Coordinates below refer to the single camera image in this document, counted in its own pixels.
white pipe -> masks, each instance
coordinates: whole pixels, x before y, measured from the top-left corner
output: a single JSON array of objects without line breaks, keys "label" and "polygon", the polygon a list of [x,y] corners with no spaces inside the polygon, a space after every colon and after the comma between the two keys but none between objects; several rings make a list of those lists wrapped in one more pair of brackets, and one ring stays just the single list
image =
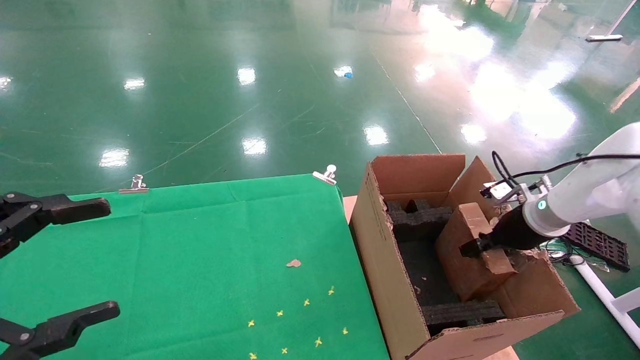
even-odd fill
[{"label": "white pipe", "polygon": [[640,307],[640,288],[631,290],[630,292],[616,297],[611,304],[621,313]]},{"label": "white pipe", "polygon": [[593,270],[589,267],[589,265],[584,261],[584,259],[577,255],[571,255],[569,258],[575,268],[578,270],[580,275],[584,278],[584,280],[589,284],[591,289],[598,295],[600,301],[604,304],[604,306],[609,310],[609,312],[613,315],[613,317],[618,321],[622,329],[629,335],[629,338],[636,344],[638,348],[640,348],[640,328],[638,325],[631,319],[627,313],[623,313],[618,311],[615,306],[613,306],[613,300],[615,298],[609,290],[607,289],[602,281],[598,278],[598,276],[593,272]]}]

black end effector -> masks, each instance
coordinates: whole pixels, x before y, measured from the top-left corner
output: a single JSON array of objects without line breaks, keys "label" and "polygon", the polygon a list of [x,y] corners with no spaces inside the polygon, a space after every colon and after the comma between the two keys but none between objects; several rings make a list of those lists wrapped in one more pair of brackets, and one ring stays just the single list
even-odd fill
[{"label": "black end effector", "polygon": [[110,213],[111,206],[103,198],[71,201],[64,194],[33,197],[7,193],[0,204],[0,259],[49,224],[70,224]]},{"label": "black end effector", "polygon": [[0,360],[38,360],[72,348],[87,326],[118,315],[118,304],[107,301],[48,319],[35,329],[0,319],[0,341],[9,344],[0,354]]},{"label": "black end effector", "polygon": [[493,231],[480,234],[478,238],[464,243],[460,254],[467,258],[476,258],[483,251],[491,249],[531,250],[549,238],[535,232],[524,220],[522,205],[504,214]]}]

white robotic arm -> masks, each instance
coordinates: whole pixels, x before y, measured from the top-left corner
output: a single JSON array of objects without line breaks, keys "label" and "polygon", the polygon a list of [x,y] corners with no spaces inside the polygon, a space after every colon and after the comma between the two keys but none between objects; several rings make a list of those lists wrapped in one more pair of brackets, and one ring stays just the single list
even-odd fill
[{"label": "white robotic arm", "polygon": [[519,192],[525,202],[500,218],[490,234],[464,244],[462,254],[477,256],[496,247],[533,249],[565,234],[571,224],[620,213],[640,229],[640,122],[604,140],[555,187],[541,189],[540,194],[532,194],[526,184],[514,189],[508,197]]}]

binder clip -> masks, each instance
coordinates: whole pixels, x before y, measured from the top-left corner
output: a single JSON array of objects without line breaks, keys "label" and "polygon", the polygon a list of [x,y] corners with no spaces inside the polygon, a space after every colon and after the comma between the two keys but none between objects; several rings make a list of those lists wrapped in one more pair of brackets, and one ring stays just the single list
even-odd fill
[{"label": "binder clip", "polygon": [[142,178],[143,176],[140,174],[136,174],[131,182],[131,188],[130,189],[120,189],[118,190],[118,193],[121,194],[125,194],[125,193],[148,193],[149,189],[147,188],[147,184],[142,182]]},{"label": "binder clip", "polygon": [[335,173],[335,165],[328,165],[326,167],[326,171],[324,172],[324,174],[320,174],[319,172],[314,171],[313,175],[314,175],[314,178],[318,180],[322,180],[329,185],[335,185],[335,180],[333,180],[333,178],[335,177],[334,173]]}]

robotic arm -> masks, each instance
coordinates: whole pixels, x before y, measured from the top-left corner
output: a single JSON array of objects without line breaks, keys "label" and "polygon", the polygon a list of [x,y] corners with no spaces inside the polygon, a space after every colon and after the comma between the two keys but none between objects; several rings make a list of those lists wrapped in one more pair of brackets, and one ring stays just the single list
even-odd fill
[{"label": "robotic arm", "polygon": [[[7,193],[0,199],[0,259],[49,224],[70,224],[110,213],[109,202],[103,198],[71,201],[63,194],[32,197]],[[33,329],[0,318],[0,341],[9,344],[0,360],[37,360],[72,348],[87,326],[118,315],[118,304],[106,301],[50,318]]]},{"label": "robotic arm", "polygon": [[640,122],[621,128],[582,160],[555,187],[541,184],[539,194],[526,184],[511,190],[499,202],[517,196],[520,205],[501,217],[491,233],[462,245],[462,255],[533,249],[564,235],[571,224],[620,213],[640,229]]}]

